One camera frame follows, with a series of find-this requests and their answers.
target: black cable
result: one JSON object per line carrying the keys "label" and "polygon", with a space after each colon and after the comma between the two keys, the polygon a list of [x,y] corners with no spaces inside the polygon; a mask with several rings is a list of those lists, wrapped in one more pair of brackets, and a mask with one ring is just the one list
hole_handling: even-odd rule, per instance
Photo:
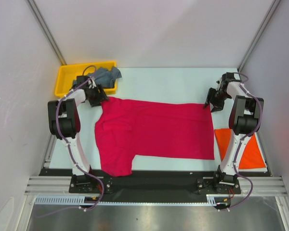
{"label": "black cable", "polygon": [[202,189],[208,187],[209,185],[211,185],[213,183],[213,180],[211,180],[206,186],[203,186]]}
{"label": "black cable", "polygon": [[84,76],[85,75],[85,72],[86,72],[86,70],[88,69],[88,68],[90,68],[90,67],[93,67],[94,65],[90,65],[90,66],[87,66],[84,70],[83,70],[83,72],[82,72],[82,75]]}
{"label": "black cable", "polygon": [[250,79],[247,75],[245,75],[245,74],[243,74],[243,73],[241,73],[241,72],[232,72],[232,74],[238,74],[240,80],[242,81],[242,83],[245,83],[245,82],[247,82],[247,81]]}

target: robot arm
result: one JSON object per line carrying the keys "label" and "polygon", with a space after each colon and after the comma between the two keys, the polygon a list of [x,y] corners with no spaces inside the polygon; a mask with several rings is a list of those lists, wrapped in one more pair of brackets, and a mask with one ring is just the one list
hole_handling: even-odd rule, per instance
{"label": "robot arm", "polygon": [[[84,83],[87,79],[87,76],[78,76],[73,88],[76,88],[80,84]],[[82,88],[75,90],[71,95],[66,97],[66,99],[62,101],[59,108],[60,131],[69,142],[72,153],[72,171],[73,175],[75,176],[83,176],[83,171],[91,171],[91,166],[83,152],[79,139],[80,119],[77,111],[77,107],[86,100],[89,100],[91,107],[93,107],[100,105],[100,102],[103,100],[108,100],[108,97],[106,96],[101,85],[96,86],[95,82],[91,81],[90,84],[85,84]],[[61,140],[69,153],[67,142],[59,135],[56,126],[55,114],[58,102],[59,101],[57,100],[48,102],[49,128],[51,134],[55,135],[57,139]]]}
{"label": "robot arm", "polygon": [[221,111],[226,99],[233,99],[234,105],[229,117],[229,128],[232,130],[231,139],[226,156],[215,174],[215,184],[233,186],[237,180],[236,173],[244,149],[251,139],[250,134],[259,123],[263,99],[257,98],[261,104],[259,107],[256,100],[246,90],[244,83],[234,78],[234,73],[225,73],[217,83],[217,89],[209,90],[205,107],[212,104],[212,112]]}

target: white table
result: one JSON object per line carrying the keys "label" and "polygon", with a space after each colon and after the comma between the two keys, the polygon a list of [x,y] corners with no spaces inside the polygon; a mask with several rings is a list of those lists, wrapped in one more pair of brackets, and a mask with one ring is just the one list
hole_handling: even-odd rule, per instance
{"label": "white table", "polygon": [[[120,68],[123,78],[118,80],[118,91],[111,95],[122,99],[161,103],[204,103],[210,87],[226,72],[235,68]],[[224,109],[212,113],[214,129],[228,128],[233,101],[226,100]],[[81,122],[80,140],[93,169],[101,169],[99,151],[95,143],[94,126],[102,114],[101,107],[89,103],[78,107]],[[137,155],[133,170],[214,171],[220,164],[220,154],[214,140],[214,160],[195,160]],[[71,168],[69,155],[60,141],[56,141],[49,168]],[[266,168],[253,169],[266,172]]]}

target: yellow tray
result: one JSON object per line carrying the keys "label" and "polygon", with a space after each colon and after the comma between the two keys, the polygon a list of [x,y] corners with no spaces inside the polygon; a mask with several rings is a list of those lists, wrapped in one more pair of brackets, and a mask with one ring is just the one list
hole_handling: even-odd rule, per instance
{"label": "yellow tray", "polygon": [[[107,68],[111,70],[113,66],[117,66],[116,61],[99,62],[99,63],[88,63],[88,64],[74,64],[74,65],[64,65],[61,66],[58,72],[56,88],[54,90],[55,96],[62,98],[64,95],[68,94],[72,87],[73,80],[76,80],[77,76],[81,76],[83,70],[90,65],[95,65],[96,70],[100,67]],[[85,75],[92,73],[94,67],[89,67]],[[117,81],[115,82],[114,88],[104,88],[107,95],[115,94],[118,88]]]}

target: pink shirt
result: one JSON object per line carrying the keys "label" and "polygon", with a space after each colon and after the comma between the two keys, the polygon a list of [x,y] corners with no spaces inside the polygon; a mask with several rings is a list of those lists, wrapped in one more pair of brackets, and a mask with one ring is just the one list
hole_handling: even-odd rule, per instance
{"label": "pink shirt", "polygon": [[214,159],[210,107],[109,97],[95,125],[102,170],[112,176],[131,174],[135,155]]}

